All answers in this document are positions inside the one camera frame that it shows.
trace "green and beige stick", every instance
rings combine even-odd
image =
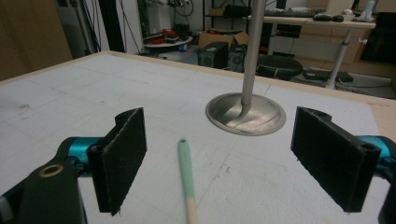
[[[186,196],[187,219],[189,220],[189,224],[197,224],[198,218],[192,184],[190,147],[184,138],[178,141],[178,157],[180,159],[181,176],[183,178],[184,194]]]

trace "gray floor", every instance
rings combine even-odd
[[[146,56],[153,58],[162,58],[165,60],[176,61],[181,63],[190,63],[190,64],[198,64],[198,54],[197,54],[197,46],[188,45],[188,49],[186,52],[179,52],[178,48],[176,49],[156,49],[155,51],[150,52]],[[396,100],[396,94],[392,90],[390,86],[390,78],[383,77],[373,77],[366,76],[362,74],[352,74],[349,73],[353,77],[353,81],[351,82],[336,82],[336,89],[339,91],[351,91],[358,94],[364,95],[372,95],[381,98],[393,99]],[[303,75],[299,75],[294,77],[292,82],[304,83],[306,85],[313,86],[325,86],[325,82],[323,81],[315,81],[308,80]]]

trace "computer mouse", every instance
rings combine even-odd
[[[331,21],[332,15],[326,13],[318,13],[313,18],[314,21]]]
[[[341,15],[336,15],[336,16],[333,16],[333,17],[332,17],[332,21],[335,21],[335,22],[343,22],[343,21],[344,21],[344,17],[341,16]]]

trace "desk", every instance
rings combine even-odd
[[[0,82],[0,192],[51,159],[69,136],[103,136],[114,117],[144,107],[148,153],[120,215],[100,214],[92,180],[78,180],[90,223],[186,223],[177,141],[191,145],[200,223],[376,223],[389,184],[373,178],[363,210],[346,214],[290,150],[297,105],[329,113],[356,134],[396,140],[396,102],[256,77],[253,93],[287,114],[277,132],[224,132],[205,116],[242,75],[101,52]]]
[[[265,17],[264,22],[269,22],[273,24],[270,44],[268,47],[268,54],[272,54],[274,51],[287,52],[291,54],[298,54],[303,56],[311,56],[315,58],[324,57],[324,59],[335,60],[335,65],[326,85],[326,88],[334,89],[335,79],[337,77],[338,70],[340,68],[341,62],[343,61],[345,51],[347,50],[347,45],[349,43],[349,38],[353,30],[368,30],[374,29],[375,23],[373,22],[357,22],[357,21],[343,21],[343,22],[333,22],[333,21],[313,21],[308,18],[287,18],[287,17]],[[276,38],[286,39],[286,37],[276,36],[276,26],[278,24],[288,24],[288,25],[301,25],[301,26],[317,26],[317,27],[327,27],[327,28],[337,28],[346,29],[346,35],[344,41],[340,44],[318,42],[313,40],[304,39],[294,39],[289,41],[287,44],[285,42],[276,43]]]

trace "chair seat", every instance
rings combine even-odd
[[[277,77],[290,80],[303,72],[303,66],[292,58],[277,55],[262,55],[257,60],[256,76]]]

